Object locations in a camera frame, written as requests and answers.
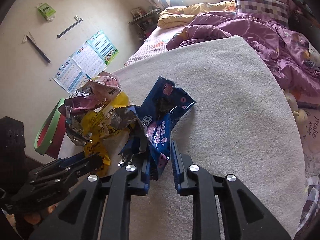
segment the green tissue package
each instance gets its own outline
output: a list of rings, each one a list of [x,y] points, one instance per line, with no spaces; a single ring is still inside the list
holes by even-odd
[[[37,6],[37,9],[47,21],[52,21],[55,18],[54,14],[56,13],[56,10],[53,9],[49,4],[42,3]]]

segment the blue snack wrapper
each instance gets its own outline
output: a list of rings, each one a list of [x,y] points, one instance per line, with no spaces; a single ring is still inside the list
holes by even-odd
[[[157,176],[155,176],[157,179],[170,159],[170,133],[179,119],[195,103],[196,101],[183,89],[176,88],[174,82],[159,77],[142,105],[130,107],[130,110],[138,117],[140,132],[137,132],[137,129],[132,131],[120,155],[123,158],[131,158],[132,156],[125,154],[128,153],[128,148],[135,145],[131,147],[131,152],[135,154],[138,151],[137,142],[142,143],[147,139],[147,147],[157,169]]]

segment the plaid pillow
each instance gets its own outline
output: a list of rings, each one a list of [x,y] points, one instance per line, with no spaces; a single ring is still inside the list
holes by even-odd
[[[276,0],[235,0],[240,13],[261,13],[288,27],[287,5]]]

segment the purple comforter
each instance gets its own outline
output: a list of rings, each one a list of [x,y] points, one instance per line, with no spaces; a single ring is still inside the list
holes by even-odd
[[[167,49],[233,35],[243,37],[257,51],[282,89],[320,96],[320,69],[310,61],[306,38],[262,14],[200,13],[168,42]]]

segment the silver screw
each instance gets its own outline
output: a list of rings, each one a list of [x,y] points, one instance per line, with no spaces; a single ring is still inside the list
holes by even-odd
[[[97,179],[98,179],[98,176],[95,175],[95,174],[92,174],[92,175],[88,176],[88,181],[90,181],[90,182],[94,182]]]
[[[190,169],[191,171],[199,171],[199,166],[198,166],[198,165],[190,165],[190,166],[189,166],[189,169]]]
[[[125,168],[127,171],[134,171],[136,169],[136,166],[132,165],[132,164],[129,164],[126,166]]]
[[[229,174],[227,176],[227,180],[229,180],[229,181],[235,181],[236,179],[237,179],[237,177],[235,175],[233,175],[233,174]]]

